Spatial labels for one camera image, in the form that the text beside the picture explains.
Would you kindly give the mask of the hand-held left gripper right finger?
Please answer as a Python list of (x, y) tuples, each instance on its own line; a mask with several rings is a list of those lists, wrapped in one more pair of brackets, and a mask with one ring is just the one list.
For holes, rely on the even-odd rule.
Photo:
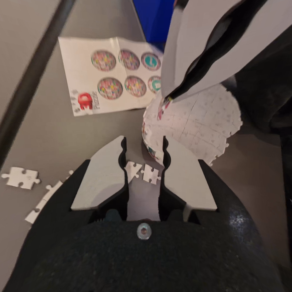
[(174, 210), (217, 211), (198, 158), (172, 137), (163, 137), (163, 166), (159, 193), (159, 219)]

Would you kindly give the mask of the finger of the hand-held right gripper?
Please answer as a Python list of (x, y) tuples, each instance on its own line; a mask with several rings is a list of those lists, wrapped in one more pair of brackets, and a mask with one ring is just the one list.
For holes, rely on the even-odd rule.
[(198, 93), (238, 73), (291, 26), (291, 1), (241, 1), (223, 36), (205, 51), (170, 97)]
[(170, 22), (161, 71), (161, 95), (179, 87), (202, 54), (223, 36), (241, 1), (177, 1)]

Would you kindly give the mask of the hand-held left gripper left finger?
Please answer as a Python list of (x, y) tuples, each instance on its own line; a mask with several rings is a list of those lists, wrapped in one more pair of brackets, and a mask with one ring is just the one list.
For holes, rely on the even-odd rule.
[(97, 210), (104, 218), (108, 210), (115, 209), (122, 220), (127, 220), (126, 151), (126, 137), (119, 136), (92, 156), (71, 205), (72, 211)]

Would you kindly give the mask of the colourful puzzle ball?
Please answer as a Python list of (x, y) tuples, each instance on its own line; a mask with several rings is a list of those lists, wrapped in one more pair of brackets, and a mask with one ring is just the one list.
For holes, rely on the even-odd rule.
[(161, 90), (156, 93), (143, 114), (143, 142), (161, 165), (163, 137), (169, 136), (212, 166), (228, 147), (227, 139), (243, 124), (239, 104), (221, 84), (183, 97), (161, 108)]

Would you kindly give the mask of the puzzle instruction sheet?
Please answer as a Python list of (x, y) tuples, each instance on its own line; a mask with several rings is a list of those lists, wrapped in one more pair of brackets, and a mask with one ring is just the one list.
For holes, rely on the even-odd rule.
[(125, 38), (59, 37), (73, 115), (146, 108), (161, 88), (163, 53)]

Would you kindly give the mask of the blue plastic bin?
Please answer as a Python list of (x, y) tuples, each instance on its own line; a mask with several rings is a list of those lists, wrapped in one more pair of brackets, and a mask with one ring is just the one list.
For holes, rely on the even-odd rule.
[(174, 0), (133, 0), (146, 42), (164, 52)]

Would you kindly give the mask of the black table edge strip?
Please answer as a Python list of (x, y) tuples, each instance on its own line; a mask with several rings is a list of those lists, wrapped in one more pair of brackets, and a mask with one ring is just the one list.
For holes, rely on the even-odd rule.
[(14, 143), (47, 63), (53, 53), (58, 37), (64, 28), (75, 2), (75, 0), (62, 0), (59, 2), (1, 118), (0, 169), (2, 169)]

